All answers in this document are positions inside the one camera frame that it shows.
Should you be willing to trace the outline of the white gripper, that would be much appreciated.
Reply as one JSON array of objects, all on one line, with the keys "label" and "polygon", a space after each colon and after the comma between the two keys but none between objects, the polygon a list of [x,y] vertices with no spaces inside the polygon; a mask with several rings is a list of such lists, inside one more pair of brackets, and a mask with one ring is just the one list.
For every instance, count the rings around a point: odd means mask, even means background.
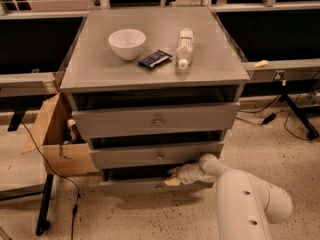
[{"label": "white gripper", "polygon": [[184,164],[181,167],[174,167],[167,171],[169,175],[177,174],[164,180],[169,187],[179,186],[181,182],[185,185],[200,181],[204,176],[204,171],[198,163]]}]

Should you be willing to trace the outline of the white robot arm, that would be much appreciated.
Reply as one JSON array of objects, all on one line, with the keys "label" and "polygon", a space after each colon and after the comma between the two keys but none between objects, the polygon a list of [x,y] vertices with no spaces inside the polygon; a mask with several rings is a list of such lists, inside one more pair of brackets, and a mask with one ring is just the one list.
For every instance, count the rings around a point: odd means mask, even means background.
[{"label": "white robot arm", "polygon": [[217,180],[219,240],[273,240],[270,224],[287,221],[293,203],[282,188],[224,164],[213,154],[168,171],[167,186]]}]

